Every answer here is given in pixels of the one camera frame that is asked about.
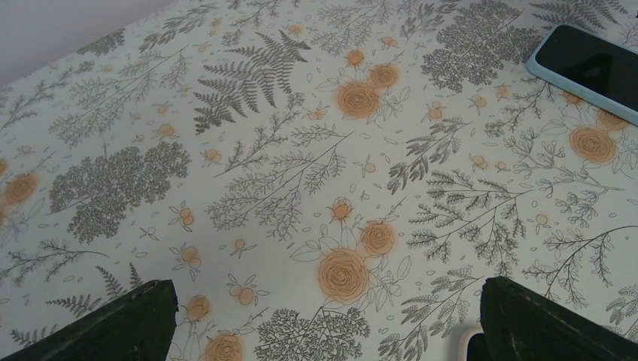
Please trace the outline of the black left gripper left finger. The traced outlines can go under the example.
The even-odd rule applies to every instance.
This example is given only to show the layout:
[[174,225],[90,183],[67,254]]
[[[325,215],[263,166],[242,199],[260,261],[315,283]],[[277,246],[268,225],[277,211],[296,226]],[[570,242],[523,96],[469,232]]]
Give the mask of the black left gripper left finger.
[[171,280],[153,280],[5,360],[165,360],[176,329]]

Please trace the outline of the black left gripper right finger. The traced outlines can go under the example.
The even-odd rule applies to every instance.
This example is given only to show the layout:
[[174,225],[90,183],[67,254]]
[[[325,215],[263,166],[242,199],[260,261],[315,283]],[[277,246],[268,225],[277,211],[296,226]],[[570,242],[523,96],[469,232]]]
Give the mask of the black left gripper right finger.
[[637,359],[637,343],[505,277],[485,281],[480,324],[492,360]]

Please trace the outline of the cream phone case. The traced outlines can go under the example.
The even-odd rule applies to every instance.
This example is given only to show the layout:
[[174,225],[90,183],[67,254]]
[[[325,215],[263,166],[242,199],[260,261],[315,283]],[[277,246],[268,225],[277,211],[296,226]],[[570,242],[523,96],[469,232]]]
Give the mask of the cream phone case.
[[483,329],[480,326],[475,326],[473,328],[467,329],[460,336],[459,343],[459,351],[458,351],[458,359],[460,361],[466,361],[466,348],[469,338],[476,333],[484,333]]

